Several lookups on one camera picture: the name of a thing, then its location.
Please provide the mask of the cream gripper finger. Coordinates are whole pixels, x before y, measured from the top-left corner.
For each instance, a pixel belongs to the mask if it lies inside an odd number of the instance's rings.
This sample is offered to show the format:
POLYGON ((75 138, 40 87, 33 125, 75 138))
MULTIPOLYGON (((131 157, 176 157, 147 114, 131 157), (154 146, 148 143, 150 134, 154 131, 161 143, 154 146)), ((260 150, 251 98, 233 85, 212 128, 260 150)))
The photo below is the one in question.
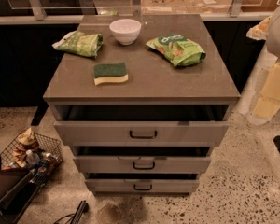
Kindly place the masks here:
POLYGON ((280 62, 269 69, 259 93, 253 114, 260 119, 271 119, 280 109, 280 62))

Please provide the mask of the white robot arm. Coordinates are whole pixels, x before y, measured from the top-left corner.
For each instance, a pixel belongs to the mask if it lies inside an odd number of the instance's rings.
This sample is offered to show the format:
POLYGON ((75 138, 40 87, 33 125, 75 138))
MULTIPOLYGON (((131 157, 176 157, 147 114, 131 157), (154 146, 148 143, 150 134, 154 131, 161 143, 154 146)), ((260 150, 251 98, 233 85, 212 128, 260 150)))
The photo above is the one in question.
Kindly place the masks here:
POLYGON ((260 119, 271 119, 280 109, 280 6, 272 16, 250 28, 246 36, 265 40, 267 51, 278 58, 269 69, 252 114, 260 119))

